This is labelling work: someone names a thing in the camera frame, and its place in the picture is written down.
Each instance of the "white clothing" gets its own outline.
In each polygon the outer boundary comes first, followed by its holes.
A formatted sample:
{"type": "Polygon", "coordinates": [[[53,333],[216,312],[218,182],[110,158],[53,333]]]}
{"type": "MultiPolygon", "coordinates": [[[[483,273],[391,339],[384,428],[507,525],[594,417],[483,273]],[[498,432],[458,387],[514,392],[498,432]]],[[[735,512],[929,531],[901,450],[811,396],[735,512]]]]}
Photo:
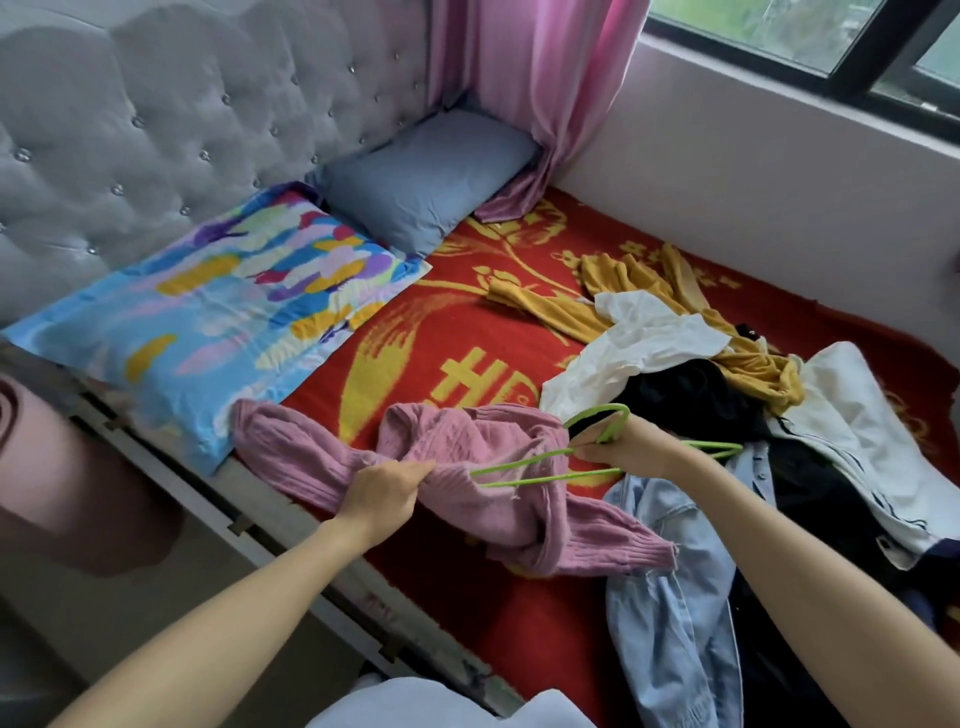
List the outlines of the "white clothing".
{"type": "Polygon", "coordinates": [[[566,371],[543,383],[540,409],[562,422],[610,402],[633,375],[709,359],[730,343],[730,336],[699,313],[680,316],[647,291],[598,293],[594,305],[613,326],[587,344],[566,371]]]}
{"type": "Polygon", "coordinates": [[[497,718],[440,683],[397,677],[341,698],[307,728],[595,728],[560,691],[541,692],[497,718]]]}
{"type": "MultiPolygon", "coordinates": [[[[913,554],[943,539],[960,541],[960,488],[924,458],[860,350],[849,341],[832,344],[801,363],[800,377],[804,402],[772,419],[771,432],[828,458],[913,554]]],[[[884,550],[897,566],[912,566],[884,550]]]]}

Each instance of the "yellow sweater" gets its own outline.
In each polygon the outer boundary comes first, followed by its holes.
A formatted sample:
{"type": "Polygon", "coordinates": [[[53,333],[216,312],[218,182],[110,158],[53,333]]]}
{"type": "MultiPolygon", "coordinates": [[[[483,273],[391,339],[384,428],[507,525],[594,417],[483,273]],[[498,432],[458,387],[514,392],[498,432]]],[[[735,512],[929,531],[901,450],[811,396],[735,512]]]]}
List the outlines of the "yellow sweater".
{"type": "MultiPolygon", "coordinates": [[[[677,314],[699,313],[710,326],[731,337],[727,349],[713,357],[730,383],[744,394],[767,402],[775,415],[804,401],[797,366],[785,356],[764,353],[755,341],[740,336],[716,310],[709,307],[690,264],[672,245],[660,251],[665,278],[624,255],[584,255],[580,274],[591,296],[621,291],[649,291],[677,314]]],[[[528,311],[567,336],[588,344],[612,326],[588,303],[564,297],[546,298],[505,280],[492,280],[488,298],[528,311]]]]}

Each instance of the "windowsill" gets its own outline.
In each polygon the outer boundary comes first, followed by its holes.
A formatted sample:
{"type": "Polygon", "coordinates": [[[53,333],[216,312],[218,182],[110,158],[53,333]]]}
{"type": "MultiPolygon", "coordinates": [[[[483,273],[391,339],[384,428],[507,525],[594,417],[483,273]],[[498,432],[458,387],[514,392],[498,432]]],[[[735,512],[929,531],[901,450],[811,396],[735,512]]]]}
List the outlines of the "windowsill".
{"type": "Polygon", "coordinates": [[[886,119],[881,119],[878,116],[874,116],[866,111],[848,107],[843,104],[838,104],[835,101],[825,99],[821,96],[815,96],[814,94],[790,85],[782,84],[778,81],[774,81],[773,79],[769,79],[766,76],[761,76],[752,71],[740,68],[739,66],[719,61],[712,56],[707,56],[703,53],[692,51],[683,47],[682,45],[670,42],[669,40],[664,40],[662,38],[641,33],[637,42],[642,43],[649,48],[653,48],[658,52],[695,64],[709,71],[722,74],[728,78],[739,81],[742,84],[769,91],[770,93],[777,94],[778,96],[796,101],[799,104],[804,104],[805,106],[819,109],[840,118],[849,119],[852,122],[862,124],[864,127],[869,129],[887,133],[898,139],[902,139],[911,144],[916,144],[938,154],[944,155],[945,157],[960,160],[960,146],[951,144],[935,136],[917,132],[901,126],[900,124],[895,124],[887,121],[886,119]]]}

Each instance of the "tufted headboard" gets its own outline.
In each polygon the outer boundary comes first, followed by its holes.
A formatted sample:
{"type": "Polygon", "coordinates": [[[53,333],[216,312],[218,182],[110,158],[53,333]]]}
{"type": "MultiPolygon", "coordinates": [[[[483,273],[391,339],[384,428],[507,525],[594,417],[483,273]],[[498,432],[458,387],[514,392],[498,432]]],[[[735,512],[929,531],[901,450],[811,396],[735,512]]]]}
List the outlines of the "tufted headboard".
{"type": "Polygon", "coordinates": [[[0,324],[426,113],[428,0],[0,0],[0,324]]]}

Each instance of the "hand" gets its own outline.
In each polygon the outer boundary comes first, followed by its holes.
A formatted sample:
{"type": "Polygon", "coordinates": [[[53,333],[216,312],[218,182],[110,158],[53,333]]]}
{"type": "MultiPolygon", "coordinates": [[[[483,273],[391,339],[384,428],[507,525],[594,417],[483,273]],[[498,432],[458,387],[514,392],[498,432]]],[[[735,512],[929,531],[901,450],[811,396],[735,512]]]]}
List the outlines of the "hand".
{"type": "Polygon", "coordinates": [[[364,468],[353,477],[333,520],[348,524],[364,551],[383,543],[410,520],[420,482],[436,465],[390,460],[364,468]]]}
{"type": "Polygon", "coordinates": [[[677,469],[697,456],[697,450],[636,415],[630,416],[616,440],[597,445],[597,438],[613,417],[621,415],[611,415],[570,441],[577,457],[589,463],[607,463],[640,477],[674,480],[677,469]]]}

